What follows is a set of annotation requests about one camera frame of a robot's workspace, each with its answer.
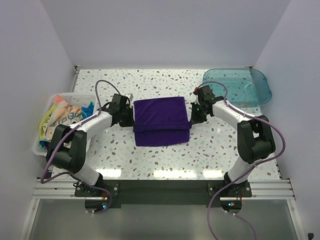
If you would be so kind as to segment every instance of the glass panel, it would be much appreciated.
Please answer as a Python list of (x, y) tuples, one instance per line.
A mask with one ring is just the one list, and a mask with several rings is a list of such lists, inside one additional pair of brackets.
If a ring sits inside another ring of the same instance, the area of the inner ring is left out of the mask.
[[(286, 200), (244, 200), (240, 215), (252, 223), (259, 240), (297, 240)], [(207, 240), (213, 239), (199, 205), (123, 205), (85, 214), (83, 200), (41, 200), (31, 240)], [(213, 229), (222, 240), (250, 240), (241, 219), (211, 209)]]

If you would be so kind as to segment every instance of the purple cloth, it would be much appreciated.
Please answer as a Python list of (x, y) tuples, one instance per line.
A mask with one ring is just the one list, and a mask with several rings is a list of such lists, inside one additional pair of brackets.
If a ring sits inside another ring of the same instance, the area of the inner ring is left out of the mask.
[(144, 99), (133, 104), (133, 131), (138, 147), (161, 147), (189, 141), (191, 124), (183, 96)]

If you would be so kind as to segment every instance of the table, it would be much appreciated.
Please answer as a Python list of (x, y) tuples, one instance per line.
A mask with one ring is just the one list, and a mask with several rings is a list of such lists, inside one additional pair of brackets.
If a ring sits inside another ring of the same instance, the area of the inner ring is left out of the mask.
[[(192, 92), (205, 72), (205, 69), (81, 69), (74, 92), (94, 94), (96, 81), (104, 79), (121, 94), (132, 93), (133, 100), (184, 96), (190, 119), (190, 103), (195, 100)], [(112, 99), (115, 90), (102, 82), (98, 93), (104, 104)], [(259, 107), (242, 109), (261, 115)], [(115, 125), (92, 138), (86, 163), (104, 179), (221, 180), (237, 156), (237, 132), (223, 120), (208, 117), (206, 123), (192, 126), (189, 142), (165, 147), (137, 147), (133, 128)], [(59, 172), (62, 170), (54, 167), (52, 174)], [(279, 180), (276, 160), (258, 166), (248, 179)]]

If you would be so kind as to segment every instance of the blue plastic tray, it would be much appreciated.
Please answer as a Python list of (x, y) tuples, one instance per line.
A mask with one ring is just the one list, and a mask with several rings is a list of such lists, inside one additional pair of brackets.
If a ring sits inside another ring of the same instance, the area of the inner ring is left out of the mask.
[[(203, 76), (203, 82), (216, 81), (228, 88), (227, 99), (238, 107), (254, 107), (270, 101), (272, 93), (266, 76), (250, 68), (217, 68), (208, 70)], [(208, 83), (213, 94), (224, 96), (222, 86)]]

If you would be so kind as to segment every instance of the white basket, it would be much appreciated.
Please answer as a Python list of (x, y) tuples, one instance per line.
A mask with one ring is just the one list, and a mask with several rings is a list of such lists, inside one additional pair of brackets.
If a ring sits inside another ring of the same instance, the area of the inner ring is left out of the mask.
[[(52, 107), (54, 99), (56, 97), (57, 94), (52, 95), (46, 106), (45, 106), (45, 111), (43, 112), (44, 116)], [(96, 110), (98, 109), (98, 103), (97, 103), (97, 99), (96, 99), (96, 95), (93, 94), (78, 94), (78, 93), (74, 93), (74, 92), (66, 92), (66, 93), (59, 93), (58, 95), (60, 95), (61, 97), (64, 98), (64, 100), (72, 105), (72, 106), (76, 106), (76, 107), (88, 107), (90, 102), (94, 103), (94, 107), (93, 107), (93, 113), (96, 112)], [(42, 148), (39, 145), (39, 141), (40, 141), (40, 136), (39, 136), (39, 132), (37, 132), (36, 138), (34, 140), (33, 146), (32, 146), (32, 151), (35, 155), (38, 156), (46, 156), (47, 155), (47, 150), (45, 148)], [(89, 146), (90, 146), (90, 139), (88, 140), (88, 142), (86, 143), (86, 151), (88, 151)]]

